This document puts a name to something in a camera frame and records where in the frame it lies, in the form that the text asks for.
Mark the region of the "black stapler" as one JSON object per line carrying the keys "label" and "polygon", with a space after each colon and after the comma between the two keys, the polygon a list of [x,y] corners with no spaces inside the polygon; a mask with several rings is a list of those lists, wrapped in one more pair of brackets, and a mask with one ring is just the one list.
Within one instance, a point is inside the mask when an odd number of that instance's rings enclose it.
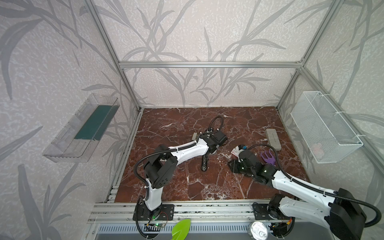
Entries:
{"label": "black stapler", "polygon": [[209,154],[203,155],[202,156],[202,164],[201,164],[202,172],[206,172],[208,170],[208,161],[209,161]]}

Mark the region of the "red white staples box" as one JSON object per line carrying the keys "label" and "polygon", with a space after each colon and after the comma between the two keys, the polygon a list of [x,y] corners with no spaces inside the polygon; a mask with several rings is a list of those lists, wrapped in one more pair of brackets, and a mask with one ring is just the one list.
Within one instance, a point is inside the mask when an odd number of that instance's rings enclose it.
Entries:
{"label": "red white staples box", "polygon": [[233,150],[231,151],[231,154],[234,155],[234,156],[236,156],[236,157],[238,158],[240,152],[241,152],[241,151],[238,150],[238,149],[233,149]]}

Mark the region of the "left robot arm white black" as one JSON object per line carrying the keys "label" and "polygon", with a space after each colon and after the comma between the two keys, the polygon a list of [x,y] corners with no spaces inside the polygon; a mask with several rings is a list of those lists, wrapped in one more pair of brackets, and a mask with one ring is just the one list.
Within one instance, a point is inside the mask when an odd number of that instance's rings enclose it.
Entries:
{"label": "left robot arm white black", "polygon": [[172,180],[178,165],[195,157],[214,154],[227,140],[220,130],[202,133],[183,145],[159,145],[154,153],[140,159],[134,166],[134,175],[145,184],[146,208],[153,212],[162,205],[163,187]]}

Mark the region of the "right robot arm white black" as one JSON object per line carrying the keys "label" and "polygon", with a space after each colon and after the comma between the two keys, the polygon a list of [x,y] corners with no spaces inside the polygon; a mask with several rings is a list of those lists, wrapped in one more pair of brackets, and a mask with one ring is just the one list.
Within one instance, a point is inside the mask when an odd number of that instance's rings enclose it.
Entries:
{"label": "right robot arm white black", "polygon": [[254,182],[286,192],[296,200],[275,195],[269,204],[271,216],[293,217],[328,228],[340,240],[359,240],[363,230],[380,222],[380,210],[340,188],[324,189],[293,177],[283,170],[263,164],[248,149],[239,146],[232,150],[236,158],[228,166],[234,174],[252,178]]}

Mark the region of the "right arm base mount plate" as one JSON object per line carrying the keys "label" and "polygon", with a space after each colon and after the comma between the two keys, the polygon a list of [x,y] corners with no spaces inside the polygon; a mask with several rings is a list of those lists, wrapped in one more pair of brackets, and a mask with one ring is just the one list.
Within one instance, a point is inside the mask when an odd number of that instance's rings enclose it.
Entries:
{"label": "right arm base mount plate", "polygon": [[255,220],[273,220],[273,218],[270,216],[270,213],[268,212],[268,204],[253,203],[252,208]]}

